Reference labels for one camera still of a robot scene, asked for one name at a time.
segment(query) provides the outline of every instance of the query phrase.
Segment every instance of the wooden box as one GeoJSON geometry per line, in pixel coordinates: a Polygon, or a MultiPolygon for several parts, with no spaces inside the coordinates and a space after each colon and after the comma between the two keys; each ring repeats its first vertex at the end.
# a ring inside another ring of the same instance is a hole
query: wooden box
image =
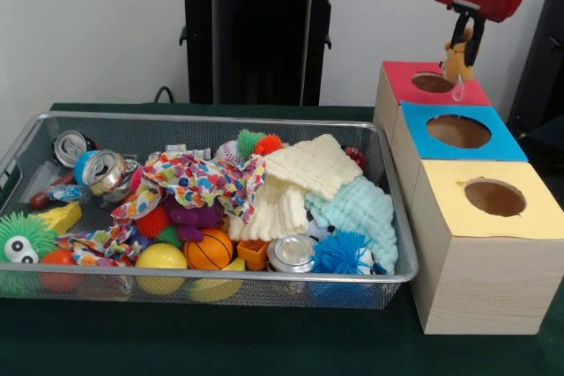
{"type": "Polygon", "coordinates": [[[402,102],[397,110],[391,152],[408,208],[422,159],[527,161],[490,106],[402,102]]]}
{"type": "Polygon", "coordinates": [[[538,332],[564,275],[564,213],[531,165],[423,160],[411,219],[426,334],[538,332]]]}
{"type": "Polygon", "coordinates": [[[382,63],[374,123],[384,130],[390,145],[402,101],[425,105],[491,105],[478,81],[464,84],[464,96],[456,101],[454,86],[442,78],[441,72],[439,63],[435,62],[382,63]]]}

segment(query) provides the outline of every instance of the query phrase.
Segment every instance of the yellow box top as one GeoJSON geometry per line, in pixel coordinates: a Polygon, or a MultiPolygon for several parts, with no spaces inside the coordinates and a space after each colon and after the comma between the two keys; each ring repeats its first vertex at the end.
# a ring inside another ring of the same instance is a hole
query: yellow box top
{"type": "Polygon", "coordinates": [[[526,162],[422,160],[453,236],[563,240],[564,212],[526,162]]]}

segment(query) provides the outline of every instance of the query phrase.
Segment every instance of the orange spiky ball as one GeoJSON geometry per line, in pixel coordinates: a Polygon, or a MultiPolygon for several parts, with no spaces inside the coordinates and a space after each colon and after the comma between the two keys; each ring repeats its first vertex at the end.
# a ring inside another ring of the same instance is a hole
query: orange spiky ball
{"type": "Polygon", "coordinates": [[[150,239],[157,238],[161,232],[173,224],[164,206],[157,206],[155,210],[136,220],[135,223],[139,233],[150,239]]]}
{"type": "Polygon", "coordinates": [[[260,139],[255,146],[255,154],[260,154],[261,156],[266,156],[273,153],[276,150],[284,148],[282,140],[279,136],[274,134],[269,134],[260,139]]]}

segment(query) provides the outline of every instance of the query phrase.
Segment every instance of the green spiky ball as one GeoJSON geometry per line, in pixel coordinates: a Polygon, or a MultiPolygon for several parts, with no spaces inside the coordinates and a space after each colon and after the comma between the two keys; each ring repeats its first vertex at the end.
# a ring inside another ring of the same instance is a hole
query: green spiky ball
{"type": "MultiPolygon", "coordinates": [[[[23,213],[12,213],[0,218],[0,262],[8,262],[4,252],[6,242],[13,236],[21,235],[29,240],[41,260],[56,249],[55,231],[47,229],[47,222],[41,217],[23,213]]],[[[0,295],[5,297],[31,298],[41,288],[34,272],[0,271],[0,295]]]]}
{"type": "Polygon", "coordinates": [[[176,227],[174,227],[174,226],[169,226],[167,229],[162,231],[157,236],[155,241],[166,242],[167,244],[170,244],[171,246],[175,246],[175,247],[180,248],[180,249],[182,249],[182,247],[184,245],[182,243],[182,241],[180,241],[180,239],[176,235],[176,227]]]}
{"type": "Polygon", "coordinates": [[[55,231],[48,229],[45,219],[23,213],[12,213],[0,218],[0,262],[8,262],[4,252],[4,245],[11,237],[21,235],[29,240],[39,260],[55,250],[55,231]]]}
{"type": "Polygon", "coordinates": [[[237,146],[239,147],[239,152],[241,155],[248,159],[249,156],[255,151],[256,143],[261,141],[261,138],[265,137],[266,134],[263,132],[253,132],[248,129],[242,129],[239,131],[239,136],[237,137],[237,146]]]}

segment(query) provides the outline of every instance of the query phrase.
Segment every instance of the yellow ball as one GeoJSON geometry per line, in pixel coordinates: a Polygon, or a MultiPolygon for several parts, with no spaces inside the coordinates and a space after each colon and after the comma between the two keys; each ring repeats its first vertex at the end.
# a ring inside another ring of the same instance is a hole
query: yellow ball
{"type": "MultiPolygon", "coordinates": [[[[153,244],[143,250],[136,263],[138,268],[187,269],[182,251],[170,244],[153,244]]],[[[183,277],[137,276],[137,283],[148,294],[168,295],[179,290],[183,277]]]]}

